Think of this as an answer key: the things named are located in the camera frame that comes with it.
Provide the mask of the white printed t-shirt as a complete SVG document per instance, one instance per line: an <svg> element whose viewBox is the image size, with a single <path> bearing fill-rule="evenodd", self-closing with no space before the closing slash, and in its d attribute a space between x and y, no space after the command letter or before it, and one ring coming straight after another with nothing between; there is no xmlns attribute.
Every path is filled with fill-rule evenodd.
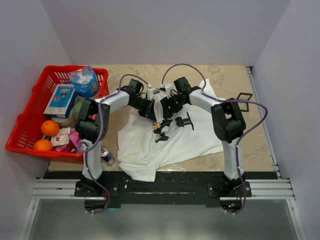
<svg viewBox="0 0 320 240"><path fill-rule="evenodd" d="M178 127L172 122L166 132L168 140L159 141L151 120L131 109L127 124L117 133L119 167L133 180L154 182L161 167L222 152L211 114L186 104L173 118L187 116L194 126Z"/></svg>

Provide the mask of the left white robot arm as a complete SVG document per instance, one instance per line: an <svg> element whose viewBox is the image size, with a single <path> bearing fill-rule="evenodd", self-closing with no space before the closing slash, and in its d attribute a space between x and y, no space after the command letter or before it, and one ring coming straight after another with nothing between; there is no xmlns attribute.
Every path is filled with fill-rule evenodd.
<svg viewBox="0 0 320 240"><path fill-rule="evenodd" d="M119 108L131 106L145 118L156 121L152 87L147 84L146 98L141 97L143 84L131 79L129 84L118 88L114 93L93 100L86 98L82 102L75 130L81 139L80 148L83 151L84 168L82 175L90 179L86 191L92 196L99 196L104 190L104 184L98 180L102 174L101 146L108 132L110 114Z"/></svg>

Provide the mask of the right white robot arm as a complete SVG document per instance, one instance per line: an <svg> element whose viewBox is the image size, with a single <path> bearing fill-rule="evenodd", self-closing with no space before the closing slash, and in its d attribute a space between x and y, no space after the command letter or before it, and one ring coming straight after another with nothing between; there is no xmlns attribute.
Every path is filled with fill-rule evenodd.
<svg viewBox="0 0 320 240"><path fill-rule="evenodd" d="M160 103L163 118L168 119L183 109L186 104L199 107L211 114L213 130L222 142L224 154L224 175L228 179L223 183L223 192L230 197L235 196L243 180L243 168L240 157L240 138L246 129L246 123L236 100L216 99L199 86L192 87L185 77L174 81L174 85L162 83L160 90L166 97Z"/></svg>

